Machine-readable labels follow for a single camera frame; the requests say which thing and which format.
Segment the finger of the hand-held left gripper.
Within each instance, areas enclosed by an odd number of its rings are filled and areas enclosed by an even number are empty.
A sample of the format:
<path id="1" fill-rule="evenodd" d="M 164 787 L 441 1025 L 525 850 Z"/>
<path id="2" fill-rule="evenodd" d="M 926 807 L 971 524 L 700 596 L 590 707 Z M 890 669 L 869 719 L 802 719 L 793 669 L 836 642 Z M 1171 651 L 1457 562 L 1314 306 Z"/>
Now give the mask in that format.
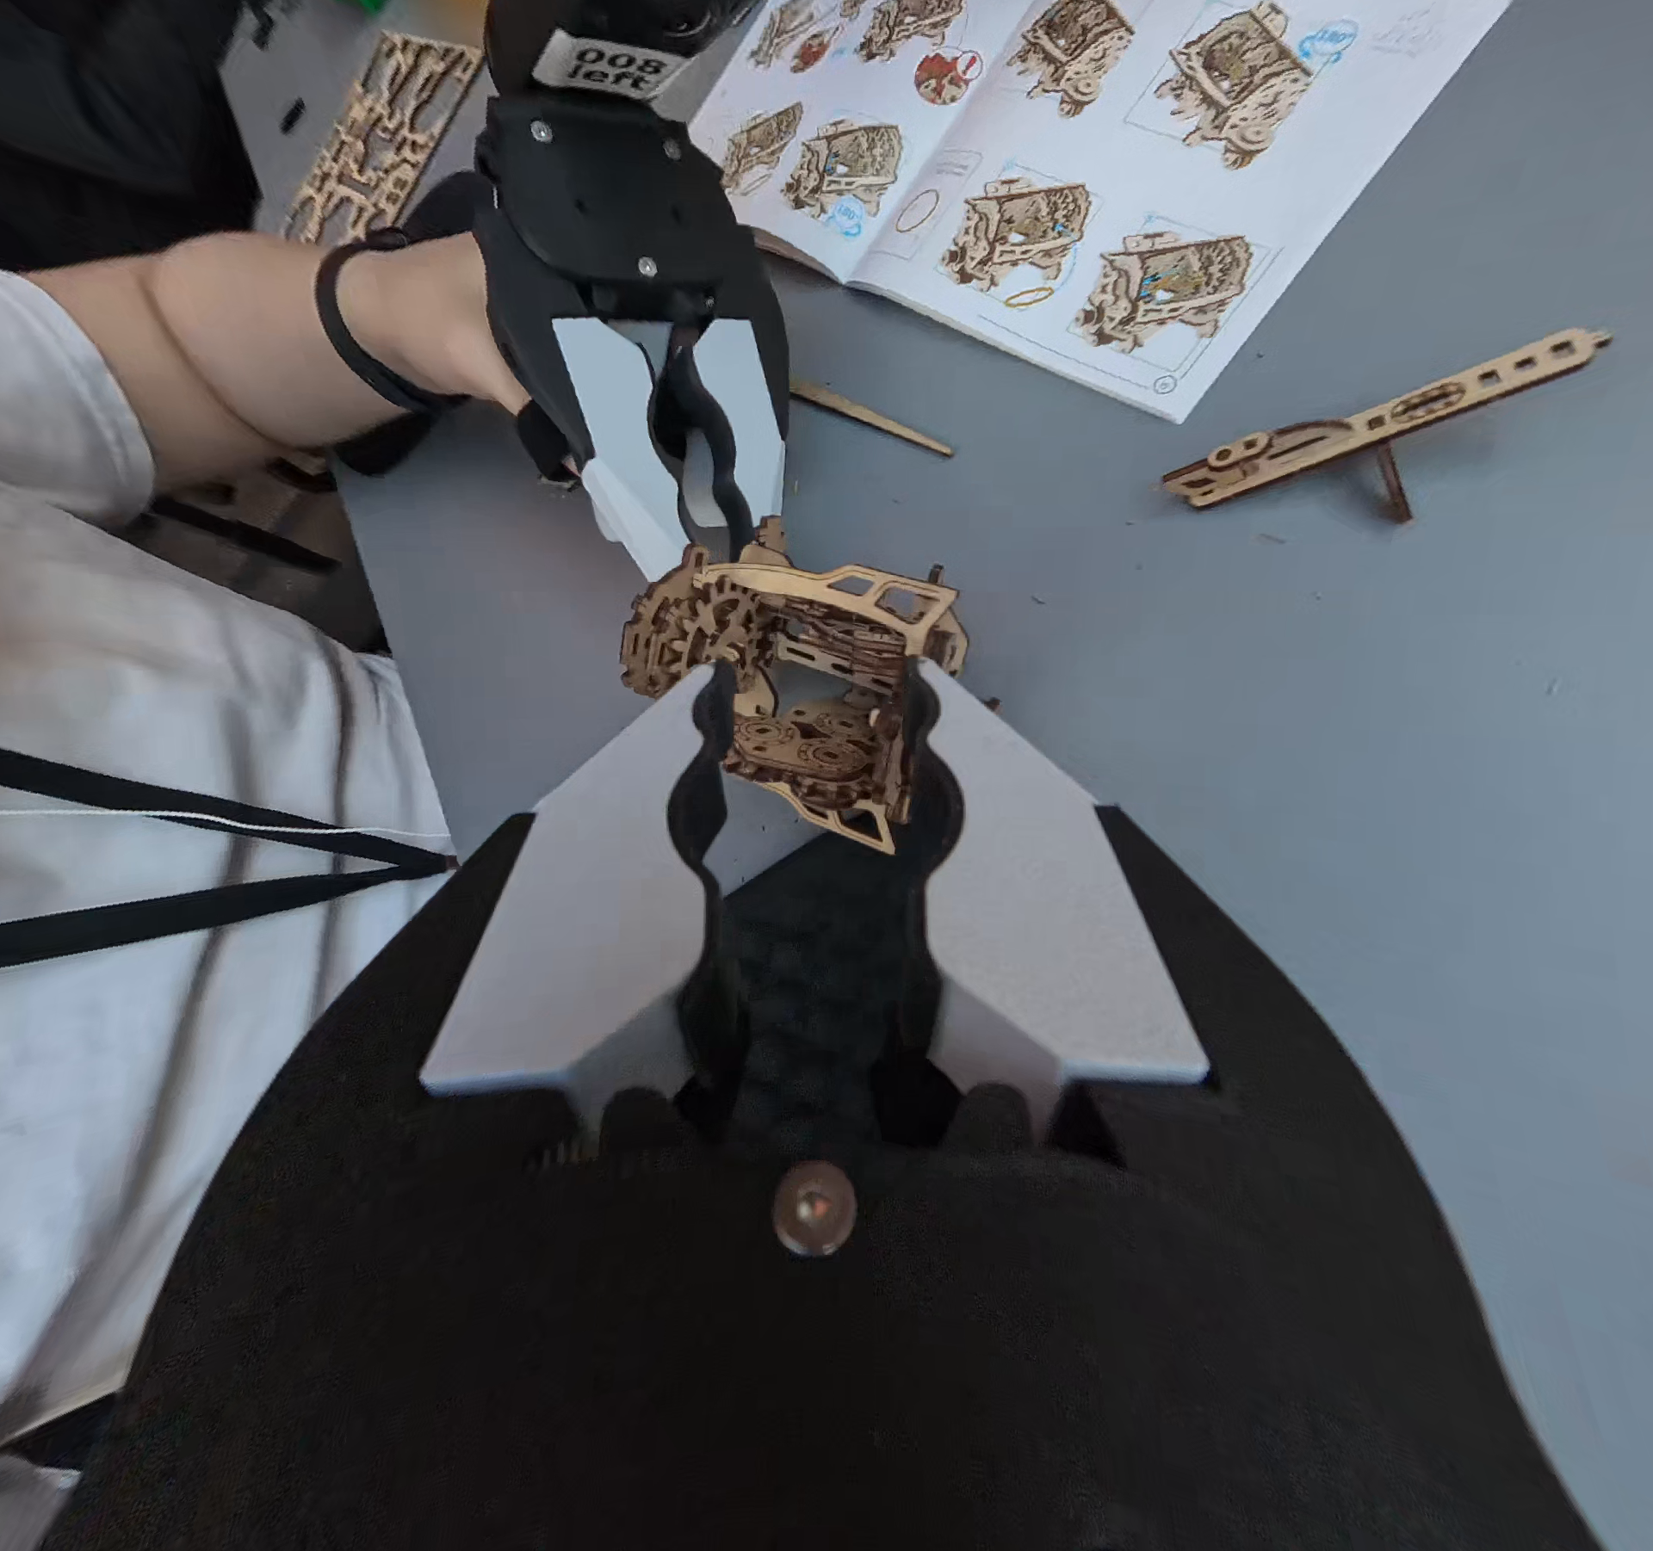
<path id="1" fill-rule="evenodd" d="M 552 338 L 590 453 L 579 483 L 600 533 L 658 582 L 690 548 L 683 463 L 650 428 L 654 372 L 640 345 L 595 319 L 556 319 Z"/>
<path id="2" fill-rule="evenodd" d="M 743 320 L 670 336 L 670 406 L 681 428 L 677 508 L 713 558 L 736 558 L 761 521 L 779 517 L 785 429 Z"/>

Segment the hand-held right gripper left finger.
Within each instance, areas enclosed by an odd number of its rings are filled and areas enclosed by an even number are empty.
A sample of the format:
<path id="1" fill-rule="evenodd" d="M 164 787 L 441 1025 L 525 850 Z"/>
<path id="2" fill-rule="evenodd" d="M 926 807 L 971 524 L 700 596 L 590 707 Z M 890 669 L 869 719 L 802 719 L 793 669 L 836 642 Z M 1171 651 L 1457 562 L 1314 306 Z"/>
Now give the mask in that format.
<path id="1" fill-rule="evenodd" d="M 693 669 L 531 811 L 420 1070 L 436 1097 L 550 1090 L 581 1120 L 693 1075 L 677 1004 L 718 904 L 733 673 Z"/>

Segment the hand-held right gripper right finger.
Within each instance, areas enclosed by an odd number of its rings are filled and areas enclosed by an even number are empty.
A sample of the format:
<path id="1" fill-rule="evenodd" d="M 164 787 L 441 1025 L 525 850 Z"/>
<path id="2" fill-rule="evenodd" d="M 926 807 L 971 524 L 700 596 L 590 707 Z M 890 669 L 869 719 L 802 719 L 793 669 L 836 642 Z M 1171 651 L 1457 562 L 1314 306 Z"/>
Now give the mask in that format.
<path id="1" fill-rule="evenodd" d="M 1200 1043 L 1096 798 L 931 660 L 910 664 L 912 818 L 935 972 L 917 1048 L 958 1091 L 1012 1088 L 1055 1115 L 1069 1086 L 1198 1086 Z"/>

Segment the wooden mechanical model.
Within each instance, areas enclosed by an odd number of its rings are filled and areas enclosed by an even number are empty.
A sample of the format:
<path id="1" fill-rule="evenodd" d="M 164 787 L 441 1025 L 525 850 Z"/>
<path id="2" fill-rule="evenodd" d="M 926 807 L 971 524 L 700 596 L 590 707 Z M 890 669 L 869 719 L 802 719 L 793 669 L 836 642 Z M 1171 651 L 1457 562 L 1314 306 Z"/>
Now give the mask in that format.
<path id="1" fill-rule="evenodd" d="M 958 592 L 940 567 L 908 578 L 865 565 L 801 571 L 777 515 L 729 564 L 690 544 L 631 607 L 625 689 L 661 698 L 690 671 L 733 669 L 722 766 L 810 825 L 890 855 L 910 816 L 903 746 L 906 664 L 963 666 Z"/>

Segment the person's left forearm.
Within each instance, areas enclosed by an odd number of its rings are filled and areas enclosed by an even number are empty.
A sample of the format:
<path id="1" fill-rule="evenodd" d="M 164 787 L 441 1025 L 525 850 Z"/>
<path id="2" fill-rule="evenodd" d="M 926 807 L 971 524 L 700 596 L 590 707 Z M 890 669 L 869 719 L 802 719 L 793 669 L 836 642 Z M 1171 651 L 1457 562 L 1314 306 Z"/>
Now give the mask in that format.
<path id="1" fill-rule="evenodd" d="M 225 235 L 3 274 L 3 483 L 112 519 L 389 421 L 323 329 L 319 263 Z"/>

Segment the grey desk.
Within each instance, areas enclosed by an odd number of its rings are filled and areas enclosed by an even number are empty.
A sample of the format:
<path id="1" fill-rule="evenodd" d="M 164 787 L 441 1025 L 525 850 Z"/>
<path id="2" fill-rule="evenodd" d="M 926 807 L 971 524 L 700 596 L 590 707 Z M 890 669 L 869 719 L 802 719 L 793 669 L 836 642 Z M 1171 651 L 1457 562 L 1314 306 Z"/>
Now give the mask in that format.
<path id="1" fill-rule="evenodd" d="M 1649 1548 L 1649 0 L 1513 0 L 1180 428 L 774 265 L 795 558 L 962 590 L 965 680 L 1332 1025 L 1516 1394 Z M 1162 478 L 1563 328 L 1581 370 L 1205 510 Z"/>

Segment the person's left hand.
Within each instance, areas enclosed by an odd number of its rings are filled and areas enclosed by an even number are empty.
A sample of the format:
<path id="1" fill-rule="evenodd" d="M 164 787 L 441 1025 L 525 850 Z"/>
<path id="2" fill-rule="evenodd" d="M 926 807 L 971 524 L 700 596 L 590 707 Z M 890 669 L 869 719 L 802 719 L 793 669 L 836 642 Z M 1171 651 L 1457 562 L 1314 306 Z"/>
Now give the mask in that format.
<path id="1" fill-rule="evenodd" d="M 527 390 L 491 335 L 473 235 L 361 251 L 341 265 L 336 285 L 344 331 L 398 381 L 511 415 L 525 408 Z"/>

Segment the pointed wooden strip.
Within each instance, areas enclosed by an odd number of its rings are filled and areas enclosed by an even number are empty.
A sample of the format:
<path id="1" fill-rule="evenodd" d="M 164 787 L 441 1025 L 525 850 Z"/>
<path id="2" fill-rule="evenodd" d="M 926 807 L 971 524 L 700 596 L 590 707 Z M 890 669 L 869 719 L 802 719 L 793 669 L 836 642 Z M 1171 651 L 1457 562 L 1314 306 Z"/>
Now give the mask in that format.
<path id="1" fill-rule="evenodd" d="M 874 433 L 879 433 L 897 442 L 904 442 L 908 446 L 919 447 L 935 456 L 953 458 L 955 455 L 953 447 L 946 446 L 938 438 L 928 433 L 917 431 L 913 428 L 903 426 L 897 421 L 876 410 L 869 410 L 867 406 L 861 406 L 817 383 L 793 378 L 790 381 L 790 397 L 810 408 L 827 412 L 835 417 L 856 422 L 858 426 L 863 426 Z"/>

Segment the laser-cut wooden sheet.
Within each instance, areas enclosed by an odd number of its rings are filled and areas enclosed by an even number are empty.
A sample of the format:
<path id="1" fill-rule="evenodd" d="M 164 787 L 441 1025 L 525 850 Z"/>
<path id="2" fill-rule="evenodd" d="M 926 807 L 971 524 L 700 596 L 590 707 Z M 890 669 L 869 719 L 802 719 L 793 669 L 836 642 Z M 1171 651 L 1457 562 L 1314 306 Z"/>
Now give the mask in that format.
<path id="1" fill-rule="evenodd" d="M 480 68 L 479 47 L 382 32 L 280 236 L 330 247 L 396 226 Z"/>

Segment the person's white shirt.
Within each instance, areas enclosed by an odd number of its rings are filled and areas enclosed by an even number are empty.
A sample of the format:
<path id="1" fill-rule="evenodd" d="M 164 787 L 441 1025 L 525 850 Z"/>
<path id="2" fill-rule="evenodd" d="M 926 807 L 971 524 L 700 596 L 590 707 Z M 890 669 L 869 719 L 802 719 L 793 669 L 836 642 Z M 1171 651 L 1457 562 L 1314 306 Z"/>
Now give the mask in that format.
<path id="1" fill-rule="evenodd" d="M 3 276 L 1 744 L 446 848 L 402 680 L 115 530 L 155 490 L 65 310 Z M 230 1141 L 436 889 L 393 882 L 1 979 L 3 1438 L 114 1394 Z"/>

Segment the long slotted wooden piece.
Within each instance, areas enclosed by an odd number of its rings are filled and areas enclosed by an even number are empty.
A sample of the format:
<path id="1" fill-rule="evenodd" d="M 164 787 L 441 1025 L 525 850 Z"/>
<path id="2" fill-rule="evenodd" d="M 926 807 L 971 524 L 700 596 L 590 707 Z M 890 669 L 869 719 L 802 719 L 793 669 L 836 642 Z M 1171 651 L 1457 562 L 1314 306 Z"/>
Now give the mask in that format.
<path id="1" fill-rule="evenodd" d="M 1387 517 L 1407 524 L 1412 510 L 1395 463 L 1398 440 L 1570 376 L 1611 342 L 1606 329 L 1563 328 L 1380 404 L 1246 433 L 1164 474 L 1162 487 L 1189 508 L 1205 510 L 1371 455 Z"/>

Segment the dark cloth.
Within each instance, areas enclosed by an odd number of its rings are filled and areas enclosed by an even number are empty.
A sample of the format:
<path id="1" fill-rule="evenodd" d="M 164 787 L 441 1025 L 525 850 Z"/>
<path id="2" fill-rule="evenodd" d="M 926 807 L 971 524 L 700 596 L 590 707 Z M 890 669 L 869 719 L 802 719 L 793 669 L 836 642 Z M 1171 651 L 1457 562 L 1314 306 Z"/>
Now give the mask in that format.
<path id="1" fill-rule="evenodd" d="M 1 0 L 1 265 L 250 231 L 260 202 L 221 81 L 246 0 Z"/>

